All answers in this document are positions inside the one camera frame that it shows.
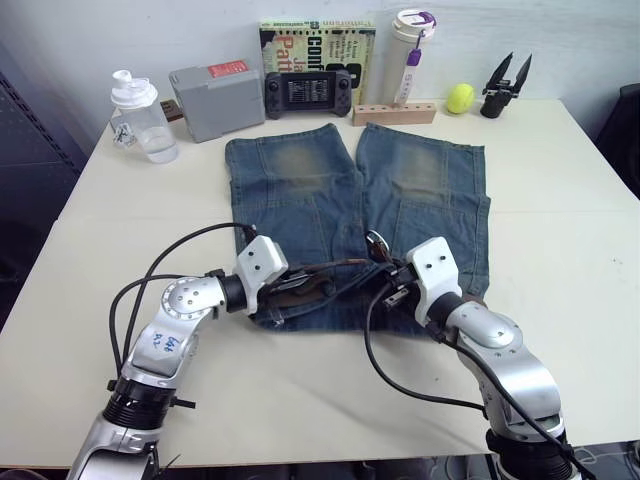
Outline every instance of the jeans pocket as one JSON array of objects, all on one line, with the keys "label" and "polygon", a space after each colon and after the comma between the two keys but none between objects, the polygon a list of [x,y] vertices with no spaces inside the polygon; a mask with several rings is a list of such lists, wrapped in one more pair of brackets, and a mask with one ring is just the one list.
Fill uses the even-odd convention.
[{"label": "jeans pocket", "polygon": [[460,273],[474,273],[478,257],[477,211],[465,211],[403,198],[393,235],[394,256],[404,258],[409,250],[432,237],[444,237]]},{"label": "jeans pocket", "polygon": [[237,221],[255,225],[260,234],[277,242],[290,265],[331,260],[320,212],[311,195],[259,205],[236,205],[233,215]]}]

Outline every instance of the jeans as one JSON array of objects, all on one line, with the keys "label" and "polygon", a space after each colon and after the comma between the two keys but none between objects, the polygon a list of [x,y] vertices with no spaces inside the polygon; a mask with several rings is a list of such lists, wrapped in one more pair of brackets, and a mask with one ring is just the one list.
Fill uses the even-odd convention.
[{"label": "jeans", "polygon": [[[234,220],[254,224],[278,242],[290,265],[367,258],[364,235],[370,229],[398,258],[444,236],[463,292],[482,297],[489,286],[483,147],[369,124],[354,164],[336,127],[328,124],[291,135],[234,139],[225,156]],[[237,250],[244,247],[236,235]],[[336,268],[335,289],[363,269],[371,267]],[[265,309],[254,321],[285,331],[360,329],[369,300],[369,293],[350,289],[325,304]],[[373,328],[424,334],[411,315],[393,312],[376,318]]]}]

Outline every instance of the white bottle cap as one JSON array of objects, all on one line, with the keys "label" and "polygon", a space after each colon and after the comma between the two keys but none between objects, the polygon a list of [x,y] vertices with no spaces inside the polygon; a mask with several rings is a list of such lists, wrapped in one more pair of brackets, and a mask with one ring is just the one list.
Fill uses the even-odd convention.
[{"label": "white bottle cap", "polygon": [[423,30],[422,41],[429,40],[435,28],[435,17],[420,8],[402,10],[393,19],[393,35],[403,42],[416,43]]},{"label": "white bottle cap", "polygon": [[131,78],[129,70],[118,70],[112,77],[111,101],[122,110],[148,107],[158,98],[148,78]]}]

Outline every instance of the red label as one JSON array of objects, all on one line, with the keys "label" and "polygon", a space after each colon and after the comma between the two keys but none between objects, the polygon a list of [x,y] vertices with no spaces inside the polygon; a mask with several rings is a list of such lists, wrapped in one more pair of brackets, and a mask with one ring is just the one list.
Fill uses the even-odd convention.
[{"label": "red label", "polygon": [[211,65],[208,68],[209,68],[209,73],[213,78],[249,71],[249,67],[247,67],[247,64],[244,63],[242,60],[235,60],[233,62],[221,63],[220,65]]}]

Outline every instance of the robotic arm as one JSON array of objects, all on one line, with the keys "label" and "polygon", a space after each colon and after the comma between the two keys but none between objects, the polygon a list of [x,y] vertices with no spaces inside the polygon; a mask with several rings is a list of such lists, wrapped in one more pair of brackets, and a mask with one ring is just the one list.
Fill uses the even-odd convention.
[{"label": "robotic arm", "polygon": [[[389,261],[384,240],[373,244]],[[391,283],[396,290],[384,303],[395,306],[409,286],[417,285],[416,321],[436,340],[456,349],[478,380],[491,426],[487,444],[500,456],[502,478],[581,479],[567,459],[570,446],[565,441],[558,388],[525,347],[518,326],[479,303],[462,300],[458,269],[444,238],[414,248],[407,262],[403,275],[387,276],[389,280],[395,275]],[[200,326],[216,318],[220,308],[255,313],[260,290],[287,269],[279,246],[257,236],[238,255],[232,275],[216,271],[210,277],[172,282],[164,290],[158,313],[126,359],[107,407],[95,419],[67,480],[157,477],[157,443],[169,407],[195,407],[178,399],[175,392],[196,353]]]}]

